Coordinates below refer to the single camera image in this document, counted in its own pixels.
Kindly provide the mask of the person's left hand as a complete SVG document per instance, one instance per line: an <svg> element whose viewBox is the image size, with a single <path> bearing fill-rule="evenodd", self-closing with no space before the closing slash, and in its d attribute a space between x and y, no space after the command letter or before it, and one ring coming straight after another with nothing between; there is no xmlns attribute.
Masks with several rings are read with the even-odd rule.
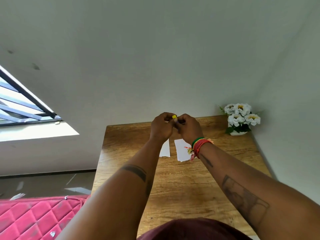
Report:
<svg viewBox="0 0 320 240"><path fill-rule="evenodd" d="M167 141L172 135L174 124L165 122L161 114L154 118L151 123L150 140L161 142Z"/></svg>

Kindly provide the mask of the person's right hand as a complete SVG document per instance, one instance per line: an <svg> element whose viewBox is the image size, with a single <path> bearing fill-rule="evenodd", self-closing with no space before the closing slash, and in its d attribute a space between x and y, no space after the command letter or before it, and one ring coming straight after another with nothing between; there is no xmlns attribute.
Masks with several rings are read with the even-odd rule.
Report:
<svg viewBox="0 0 320 240"><path fill-rule="evenodd" d="M194 117L191 117L185 125L177 130L182 139L191 146L193 146L194 142L198 139L204 138L200 123Z"/></svg>

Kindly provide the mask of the person's left forearm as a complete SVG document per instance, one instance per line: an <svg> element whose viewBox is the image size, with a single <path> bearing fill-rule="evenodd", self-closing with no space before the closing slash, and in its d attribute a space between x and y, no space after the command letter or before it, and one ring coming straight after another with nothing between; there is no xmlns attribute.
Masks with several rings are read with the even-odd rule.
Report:
<svg viewBox="0 0 320 240"><path fill-rule="evenodd" d="M96 190L56 240L136 240L165 141L150 137Z"/></svg>

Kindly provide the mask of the person's right forearm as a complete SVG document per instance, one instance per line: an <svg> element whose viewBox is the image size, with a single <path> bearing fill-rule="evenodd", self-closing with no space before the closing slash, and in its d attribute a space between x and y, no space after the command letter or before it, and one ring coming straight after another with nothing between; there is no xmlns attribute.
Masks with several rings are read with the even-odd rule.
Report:
<svg viewBox="0 0 320 240"><path fill-rule="evenodd" d="M211 143L198 156L260 240L320 240L320 205L310 198Z"/></svg>

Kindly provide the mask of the wide white paper piece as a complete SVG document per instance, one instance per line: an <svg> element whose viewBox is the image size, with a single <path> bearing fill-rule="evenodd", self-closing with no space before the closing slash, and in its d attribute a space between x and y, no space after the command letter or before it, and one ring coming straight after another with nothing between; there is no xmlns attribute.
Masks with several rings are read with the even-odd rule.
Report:
<svg viewBox="0 0 320 240"><path fill-rule="evenodd" d="M189 153L189 150L191 149L190 144L188 144L183 139L174 140L174 144L176 147L177 160L179 162L191 160L191 153Z"/></svg>

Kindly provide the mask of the narrow white paper piece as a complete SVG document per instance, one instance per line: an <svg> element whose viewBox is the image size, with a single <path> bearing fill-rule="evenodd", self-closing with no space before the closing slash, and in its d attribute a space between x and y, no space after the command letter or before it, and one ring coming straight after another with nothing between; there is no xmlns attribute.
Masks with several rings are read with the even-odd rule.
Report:
<svg viewBox="0 0 320 240"><path fill-rule="evenodd" d="M171 157L170 155L170 142L169 142L169 139L167 139L162 147L161 147L161 151L160 151L160 154L159 154L159 157Z"/></svg>

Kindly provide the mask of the small white flower pot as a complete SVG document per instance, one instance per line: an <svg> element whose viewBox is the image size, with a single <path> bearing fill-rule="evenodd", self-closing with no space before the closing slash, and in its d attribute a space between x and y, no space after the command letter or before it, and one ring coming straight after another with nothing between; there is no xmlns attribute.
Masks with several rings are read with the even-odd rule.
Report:
<svg viewBox="0 0 320 240"><path fill-rule="evenodd" d="M231 136L241 136L250 132L250 126L248 124L239 124L239 126L230 125L228 123L228 128L225 133Z"/></svg>

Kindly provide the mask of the white artificial flower bunch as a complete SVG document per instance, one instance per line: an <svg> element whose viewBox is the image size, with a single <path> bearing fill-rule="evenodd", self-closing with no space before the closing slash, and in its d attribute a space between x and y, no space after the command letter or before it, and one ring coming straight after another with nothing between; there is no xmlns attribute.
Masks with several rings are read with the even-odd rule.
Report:
<svg viewBox="0 0 320 240"><path fill-rule="evenodd" d="M261 118L257 114L252 113L249 104L228 104L225 107L219 106L219 108L221 112L227 115L227 123L230 125L239 126L239 124L248 124L251 129L252 126L261 123Z"/></svg>

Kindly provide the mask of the maroon shirt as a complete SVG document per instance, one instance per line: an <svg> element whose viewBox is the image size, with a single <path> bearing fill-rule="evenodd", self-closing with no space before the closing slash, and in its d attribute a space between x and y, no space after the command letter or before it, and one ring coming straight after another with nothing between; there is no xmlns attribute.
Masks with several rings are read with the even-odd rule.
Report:
<svg viewBox="0 0 320 240"><path fill-rule="evenodd" d="M142 234L137 240L252 240L223 222L209 218L174 219Z"/></svg>

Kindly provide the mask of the window with dark bars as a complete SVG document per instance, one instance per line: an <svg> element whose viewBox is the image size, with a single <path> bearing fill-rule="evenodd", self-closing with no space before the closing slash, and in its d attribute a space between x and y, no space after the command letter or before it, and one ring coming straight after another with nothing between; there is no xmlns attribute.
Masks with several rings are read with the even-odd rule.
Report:
<svg viewBox="0 0 320 240"><path fill-rule="evenodd" d="M0 128L62 121L58 114L0 65Z"/></svg>

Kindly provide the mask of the red quilted mattress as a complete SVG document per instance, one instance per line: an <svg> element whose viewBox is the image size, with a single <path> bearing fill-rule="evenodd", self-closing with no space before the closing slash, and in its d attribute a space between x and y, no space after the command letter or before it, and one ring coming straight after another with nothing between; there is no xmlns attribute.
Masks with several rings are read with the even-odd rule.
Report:
<svg viewBox="0 0 320 240"><path fill-rule="evenodd" d="M55 240L89 198L0 199L0 240Z"/></svg>

